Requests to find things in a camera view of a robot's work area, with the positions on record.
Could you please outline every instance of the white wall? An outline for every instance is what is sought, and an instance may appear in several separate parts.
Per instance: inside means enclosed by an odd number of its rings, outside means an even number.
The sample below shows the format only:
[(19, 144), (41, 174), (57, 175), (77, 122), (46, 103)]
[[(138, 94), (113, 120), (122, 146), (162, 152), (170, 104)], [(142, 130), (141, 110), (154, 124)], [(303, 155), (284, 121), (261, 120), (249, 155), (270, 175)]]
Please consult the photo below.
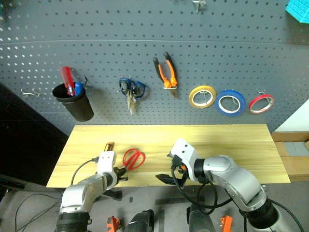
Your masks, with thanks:
[(309, 131), (309, 100), (283, 122), (276, 131)]

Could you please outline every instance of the red pen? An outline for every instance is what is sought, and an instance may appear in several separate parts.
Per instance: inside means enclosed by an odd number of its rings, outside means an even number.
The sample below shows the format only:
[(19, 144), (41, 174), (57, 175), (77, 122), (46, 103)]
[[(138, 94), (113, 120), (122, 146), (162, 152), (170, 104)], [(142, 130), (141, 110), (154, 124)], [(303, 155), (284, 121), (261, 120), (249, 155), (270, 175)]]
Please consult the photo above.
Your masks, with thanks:
[(64, 82), (64, 86), (68, 90), (68, 95), (75, 96), (74, 82), (72, 78), (71, 69), (69, 66), (60, 67), (61, 76)]

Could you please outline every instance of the red tape roll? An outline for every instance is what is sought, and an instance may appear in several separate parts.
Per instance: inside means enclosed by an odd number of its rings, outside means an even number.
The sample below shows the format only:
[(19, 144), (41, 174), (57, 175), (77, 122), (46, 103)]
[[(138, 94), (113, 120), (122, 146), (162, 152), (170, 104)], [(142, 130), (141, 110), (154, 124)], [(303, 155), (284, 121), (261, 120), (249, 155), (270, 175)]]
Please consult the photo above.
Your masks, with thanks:
[[(262, 99), (270, 99), (270, 103), (265, 106), (264, 108), (260, 109), (260, 110), (253, 110), (252, 107), (254, 104), (256, 104), (259, 100), (262, 100)], [(256, 98), (254, 98), (250, 104), (249, 104), (249, 110), (252, 114), (261, 114), (261, 113), (264, 113), (266, 112), (267, 110), (270, 110), (273, 106), (274, 106), (274, 103), (275, 103), (275, 99), (274, 97), (271, 95), (271, 94), (262, 94)]]

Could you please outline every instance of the blue pen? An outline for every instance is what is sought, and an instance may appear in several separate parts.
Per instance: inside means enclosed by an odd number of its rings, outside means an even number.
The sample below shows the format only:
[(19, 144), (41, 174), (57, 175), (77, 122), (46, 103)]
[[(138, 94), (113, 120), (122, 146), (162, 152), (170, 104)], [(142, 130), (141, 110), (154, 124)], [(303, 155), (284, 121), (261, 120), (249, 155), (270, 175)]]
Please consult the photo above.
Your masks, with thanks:
[(76, 82), (75, 83), (75, 95), (78, 96), (82, 93), (83, 90), (83, 84), (82, 82)]

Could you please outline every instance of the tape roll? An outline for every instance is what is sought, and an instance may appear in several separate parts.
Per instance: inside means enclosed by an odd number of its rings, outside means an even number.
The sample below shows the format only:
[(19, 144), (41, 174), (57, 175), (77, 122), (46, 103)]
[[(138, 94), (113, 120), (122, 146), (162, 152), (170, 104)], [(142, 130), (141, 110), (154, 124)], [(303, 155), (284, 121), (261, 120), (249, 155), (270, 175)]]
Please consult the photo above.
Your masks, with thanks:
[[(269, 104), (267, 106), (265, 106), (264, 108), (262, 109), (259, 109), (259, 110), (253, 110), (252, 107), (254, 104), (256, 104), (258, 101), (262, 100), (262, 99), (270, 99), (269, 101)], [(260, 96), (257, 96), (256, 98), (254, 98), (250, 104), (249, 104), (249, 110), (252, 114), (260, 114), (260, 113), (264, 113), (266, 112), (267, 110), (271, 109), (271, 107), (274, 106), (274, 103), (275, 103), (275, 99), (274, 97), (271, 95), (271, 94), (262, 94)]]
[[(197, 103), (194, 101), (194, 97), (198, 93), (205, 93), (205, 92), (211, 95), (211, 98), (207, 102)], [(189, 94), (190, 105), (192, 105), (194, 108), (199, 108), (199, 109), (203, 109), (203, 108), (211, 106), (214, 103), (215, 99), (216, 99), (216, 91), (211, 86), (198, 86), (194, 88)]]
[[(236, 100), (236, 102), (238, 103), (238, 108), (236, 110), (227, 110), (225, 109), (222, 104), (221, 101), (223, 98), (233, 98)], [(217, 110), (226, 116), (238, 116), (240, 114), (242, 114), (246, 108), (246, 100), (245, 98), (237, 91), (235, 90), (224, 90), (222, 92), (220, 92), (216, 98), (216, 107)]]

